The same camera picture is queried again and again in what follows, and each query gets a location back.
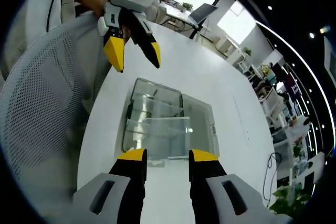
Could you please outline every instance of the laptop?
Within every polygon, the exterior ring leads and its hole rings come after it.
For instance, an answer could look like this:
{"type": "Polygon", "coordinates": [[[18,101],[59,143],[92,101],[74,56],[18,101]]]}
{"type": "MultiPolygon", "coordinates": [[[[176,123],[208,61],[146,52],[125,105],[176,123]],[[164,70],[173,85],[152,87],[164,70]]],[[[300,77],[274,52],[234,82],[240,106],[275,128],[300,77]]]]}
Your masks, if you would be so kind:
{"type": "Polygon", "coordinates": [[[196,24],[199,24],[203,20],[205,20],[211,13],[213,13],[215,10],[217,10],[218,7],[209,5],[209,4],[203,4],[199,8],[197,8],[195,11],[189,14],[189,18],[195,22],[196,24]]]}

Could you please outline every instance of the white table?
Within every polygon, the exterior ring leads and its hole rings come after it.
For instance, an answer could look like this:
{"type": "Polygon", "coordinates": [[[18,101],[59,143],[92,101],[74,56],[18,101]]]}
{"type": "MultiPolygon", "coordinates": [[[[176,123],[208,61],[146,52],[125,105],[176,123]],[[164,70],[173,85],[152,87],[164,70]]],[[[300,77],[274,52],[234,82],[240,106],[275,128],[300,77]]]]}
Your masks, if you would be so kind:
{"type": "Polygon", "coordinates": [[[166,14],[167,14],[168,17],[175,18],[175,19],[177,19],[177,20],[179,20],[183,23],[186,23],[186,24],[188,24],[188,25],[190,25],[194,28],[198,28],[198,24],[189,17],[190,12],[189,13],[184,13],[184,12],[180,11],[179,9],[177,9],[176,7],[168,5],[164,2],[161,2],[160,6],[166,8],[166,10],[167,10],[166,14]]]}
{"type": "MultiPolygon", "coordinates": [[[[248,80],[224,59],[200,44],[151,23],[161,47],[156,69],[130,40],[125,47],[124,73],[112,67],[85,131],[78,165],[78,189],[102,172],[109,172],[121,154],[126,100],[138,77],[161,83],[212,105],[219,143],[219,161],[228,174],[237,174],[263,193],[269,155],[274,152],[261,105],[248,80]]],[[[275,165],[268,171],[268,197],[275,165]]],[[[277,176],[272,191],[276,190],[277,176]]],[[[190,200],[188,163],[166,162],[148,167],[142,223],[195,223],[190,200]]]]}

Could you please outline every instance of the potted plant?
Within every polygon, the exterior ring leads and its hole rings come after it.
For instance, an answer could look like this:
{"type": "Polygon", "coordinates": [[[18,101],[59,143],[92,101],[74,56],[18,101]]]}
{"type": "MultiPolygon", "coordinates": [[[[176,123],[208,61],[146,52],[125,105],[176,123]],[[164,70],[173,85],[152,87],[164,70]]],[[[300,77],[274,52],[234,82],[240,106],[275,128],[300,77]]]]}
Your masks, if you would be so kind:
{"type": "Polygon", "coordinates": [[[248,54],[249,56],[252,56],[252,50],[249,49],[249,48],[247,48],[247,47],[243,48],[243,52],[246,53],[246,54],[248,54]]]}
{"type": "Polygon", "coordinates": [[[272,210],[276,214],[285,214],[295,218],[304,209],[306,202],[311,198],[311,195],[305,194],[301,187],[279,188],[273,194],[277,197],[277,200],[270,206],[269,210],[272,210]]]}
{"type": "Polygon", "coordinates": [[[294,157],[299,157],[300,153],[301,153],[301,147],[302,145],[300,143],[297,143],[294,147],[293,147],[293,156],[294,157]]]}
{"type": "Polygon", "coordinates": [[[183,7],[182,11],[185,12],[186,10],[192,10],[193,5],[189,4],[189,3],[186,3],[186,2],[183,2],[182,7],[183,7]]]}

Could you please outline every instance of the green plant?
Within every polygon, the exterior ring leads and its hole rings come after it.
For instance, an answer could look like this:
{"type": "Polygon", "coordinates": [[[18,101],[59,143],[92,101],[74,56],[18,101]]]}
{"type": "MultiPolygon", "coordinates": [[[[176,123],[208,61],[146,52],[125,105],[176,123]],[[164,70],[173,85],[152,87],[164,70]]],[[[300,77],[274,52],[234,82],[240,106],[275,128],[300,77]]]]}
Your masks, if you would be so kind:
{"type": "Polygon", "coordinates": [[[183,2],[182,3],[182,6],[184,8],[186,8],[187,10],[191,10],[193,8],[193,5],[192,4],[189,4],[189,3],[186,3],[186,2],[183,2]]]}
{"type": "Polygon", "coordinates": [[[293,155],[294,155],[294,157],[299,157],[300,153],[301,153],[301,146],[299,144],[296,144],[293,147],[293,155]]]}
{"type": "Polygon", "coordinates": [[[289,202],[289,187],[283,187],[274,194],[277,197],[275,203],[270,206],[270,210],[276,214],[285,214],[295,218],[303,209],[311,195],[305,194],[302,189],[296,188],[292,195],[292,203],[289,202]]]}
{"type": "Polygon", "coordinates": [[[252,56],[252,50],[247,48],[247,47],[244,47],[243,48],[243,52],[247,53],[248,55],[252,56]]]}

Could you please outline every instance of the mesh chair back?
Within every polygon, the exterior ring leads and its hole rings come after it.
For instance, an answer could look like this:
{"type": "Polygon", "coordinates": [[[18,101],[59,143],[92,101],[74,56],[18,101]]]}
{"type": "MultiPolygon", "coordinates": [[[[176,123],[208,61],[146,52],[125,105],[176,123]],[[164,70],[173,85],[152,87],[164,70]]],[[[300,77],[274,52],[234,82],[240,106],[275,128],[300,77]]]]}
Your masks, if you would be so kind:
{"type": "Polygon", "coordinates": [[[270,116],[277,104],[280,102],[277,91],[272,88],[267,94],[266,98],[260,101],[261,105],[264,109],[265,116],[270,116]]]}
{"type": "Polygon", "coordinates": [[[21,56],[0,95],[2,151],[45,217],[58,215],[76,190],[74,132],[103,55],[96,27],[87,15],[47,33],[21,56]]]}

